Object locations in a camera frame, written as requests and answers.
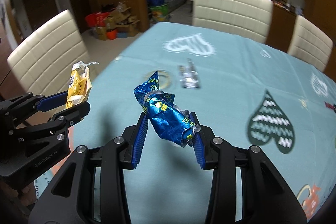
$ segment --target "crumpled blue foil wrapper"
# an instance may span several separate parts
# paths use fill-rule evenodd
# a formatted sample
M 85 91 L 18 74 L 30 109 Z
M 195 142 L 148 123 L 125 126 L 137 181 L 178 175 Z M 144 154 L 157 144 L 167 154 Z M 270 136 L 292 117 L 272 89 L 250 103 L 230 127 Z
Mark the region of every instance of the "crumpled blue foil wrapper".
M 192 146 L 191 139 L 200 127 L 188 119 L 188 114 L 185 116 L 179 107 L 173 104 L 174 94 L 160 90 L 157 71 L 135 88 L 134 95 L 160 138 L 182 147 L 187 144 Z

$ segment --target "chair backrest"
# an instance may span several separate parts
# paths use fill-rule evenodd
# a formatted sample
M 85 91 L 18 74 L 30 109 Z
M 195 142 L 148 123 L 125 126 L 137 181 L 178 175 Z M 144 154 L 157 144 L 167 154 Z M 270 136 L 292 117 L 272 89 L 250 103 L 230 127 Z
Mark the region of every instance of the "chair backrest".
M 68 89 L 77 61 L 86 63 L 90 57 L 69 10 L 34 31 L 7 59 L 25 91 L 45 96 Z
M 287 53 L 320 71 L 324 71 L 331 51 L 332 40 L 318 27 L 302 16 L 297 16 L 291 43 Z
M 193 25 L 265 43 L 272 11 L 271 0 L 194 0 Z

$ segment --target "orange bucket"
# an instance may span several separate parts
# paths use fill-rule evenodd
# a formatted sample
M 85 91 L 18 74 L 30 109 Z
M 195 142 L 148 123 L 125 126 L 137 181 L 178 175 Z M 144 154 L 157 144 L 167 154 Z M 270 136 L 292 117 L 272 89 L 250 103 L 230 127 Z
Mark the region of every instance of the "orange bucket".
M 109 40 L 113 40 L 117 38 L 117 29 L 114 29 L 113 31 L 109 31 L 106 33 L 106 36 Z

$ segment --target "torn yellow wrapper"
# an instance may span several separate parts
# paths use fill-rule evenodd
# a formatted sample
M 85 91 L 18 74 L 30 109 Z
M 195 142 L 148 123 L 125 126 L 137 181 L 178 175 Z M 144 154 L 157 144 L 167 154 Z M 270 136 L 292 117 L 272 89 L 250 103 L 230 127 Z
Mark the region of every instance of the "torn yellow wrapper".
M 66 108 L 70 108 L 74 105 L 80 104 L 81 102 L 87 101 L 92 88 L 91 80 L 89 78 L 89 68 L 87 67 L 88 65 L 89 64 L 84 64 L 83 62 L 77 62 L 73 65 L 68 88 Z M 82 70 L 83 68 L 85 68 L 85 72 L 79 74 L 79 70 Z

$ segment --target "white leather chair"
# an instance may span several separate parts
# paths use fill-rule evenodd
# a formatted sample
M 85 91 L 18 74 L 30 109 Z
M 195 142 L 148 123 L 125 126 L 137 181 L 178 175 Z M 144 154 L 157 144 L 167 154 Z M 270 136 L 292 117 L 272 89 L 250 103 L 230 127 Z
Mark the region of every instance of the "white leather chair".
M 193 26 L 265 43 L 272 21 L 271 0 L 194 0 L 193 5 Z
M 297 16 L 291 43 L 287 53 L 320 71 L 324 71 L 331 51 L 332 40 L 318 27 L 302 16 Z
M 68 89 L 72 65 L 77 61 L 91 60 L 69 10 L 34 31 L 7 59 L 26 92 L 45 96 Z M 95 76 L 91 66 L 90 79 Z

